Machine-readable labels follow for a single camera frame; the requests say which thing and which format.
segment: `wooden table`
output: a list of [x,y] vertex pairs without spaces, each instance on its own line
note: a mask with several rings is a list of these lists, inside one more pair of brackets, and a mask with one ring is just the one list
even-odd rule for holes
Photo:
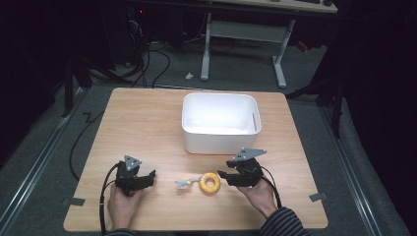
[[[109,169],[125,154],[143,162],[139,176],[156,169],[153,187],[146,189],[133,222],[135,230],[258,229],[264,218],[247,199],[221,179],[220,190],[205,195],[197,183],[177,190],[175,181],[227,168],[233,155],[190,154],[184,149],[181,114],[184,96],[179,89],[117,88],[111,94],[77,187],[83,206],[70,206],[64,227],[68,231],[99,231],[98,198]],[[292,208],[307,228],[324,228],[328,220],[285,96],[277,92],[246,93],[258,103],[263,129],[253,148],[268,153],[257,157],[275,179],[282,204]],[[115,178],[113,172],[110,180]],[[106,190],[106,201],[109,188]],[[111,227],[108,212],[106,226]]]

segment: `hand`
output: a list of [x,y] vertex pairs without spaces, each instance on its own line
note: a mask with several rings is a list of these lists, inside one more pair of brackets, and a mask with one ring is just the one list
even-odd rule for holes
[[111,230],[130,227],[143,193],[144,190],[139,190],[132,197],[127,197],[120,188],[117,188],[114,184],[111,185],[110,199],[107,204],[111,220],[113,221]]
[[267,181],[261,179],[260,182],[252,188],[236,188],[246,196],[252,207],[257,209],[265,219],[278,210],[275,205],[272,187]]

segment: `desk leg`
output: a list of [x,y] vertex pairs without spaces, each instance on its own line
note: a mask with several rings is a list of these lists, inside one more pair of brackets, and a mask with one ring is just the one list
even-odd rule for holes
[[203,55],[202,75],[201,80],[206,81],[209,79],[209,39],[211,34],[211,13],[208,13],[208,22],[206,25],[206,47],[205,54]]
[[281,68],[281,60],[284,55],[285,48],[288,44],[289,37],[291,36],[292,29],[294,28],[294,24],[295,24],[294,20],[289,22],[288,27],[285,31],[284,39],[282,40],[282,43],[281,43],[281,48],[279,49],[279,54],[277,56],[272,57],[273,68],[275,69],[276,79],[278,80],[278,86],[281,89],[286,88],[286,82],[285,82],[285,78],[284,78],[284,75],[282,73],[282,68]]

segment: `donut toy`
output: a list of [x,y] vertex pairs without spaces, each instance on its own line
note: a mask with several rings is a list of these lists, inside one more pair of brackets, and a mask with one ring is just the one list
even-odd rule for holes
[[[207,182],[211,180],[213,182],[213,186],[208,186]],[[214,194],[220,189],[220,179],[214,173],[206,173],[202,177],[200,177],[200,188],[208,194]]]

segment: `white storage container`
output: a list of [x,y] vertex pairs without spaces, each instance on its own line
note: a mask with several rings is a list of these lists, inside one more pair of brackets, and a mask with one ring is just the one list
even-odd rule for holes
[[262,125],[249,95],[195,92],[184,98],[182,128],[187,152],[236,154],[252,147]]

